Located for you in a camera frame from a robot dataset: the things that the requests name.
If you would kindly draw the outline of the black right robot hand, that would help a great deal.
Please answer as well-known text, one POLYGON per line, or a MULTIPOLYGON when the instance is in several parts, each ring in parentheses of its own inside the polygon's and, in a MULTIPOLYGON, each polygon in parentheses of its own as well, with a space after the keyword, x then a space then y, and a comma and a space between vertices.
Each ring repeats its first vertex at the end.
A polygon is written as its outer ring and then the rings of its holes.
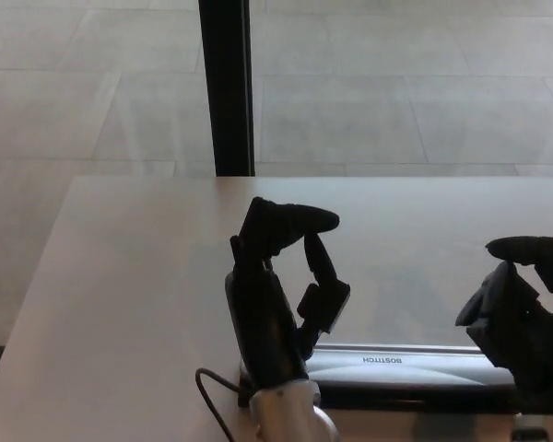
POLYGON ((519 265, 533 266, 553 294, 553 237, 496 238, 486 249, 500 263, 455 324, 493 366, 512 374, 523 412, 553 415, 553 312, 517 272, 519 265))

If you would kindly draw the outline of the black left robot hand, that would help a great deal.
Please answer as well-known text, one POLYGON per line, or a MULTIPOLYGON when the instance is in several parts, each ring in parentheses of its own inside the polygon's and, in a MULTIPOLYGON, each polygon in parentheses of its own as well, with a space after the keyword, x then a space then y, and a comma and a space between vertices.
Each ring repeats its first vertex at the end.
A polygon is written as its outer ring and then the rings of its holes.
POLYGON ((322 208, 255 197, 240 232, 230 238, 234 265, 225 291, 253 390, 306 379, 306 361, 344 309, 350 287, 338 278, 320 238, 339 223, 337 214, 322 208), (298 240, 314 281, 298 307, 291 308, 272 260, 298 240))

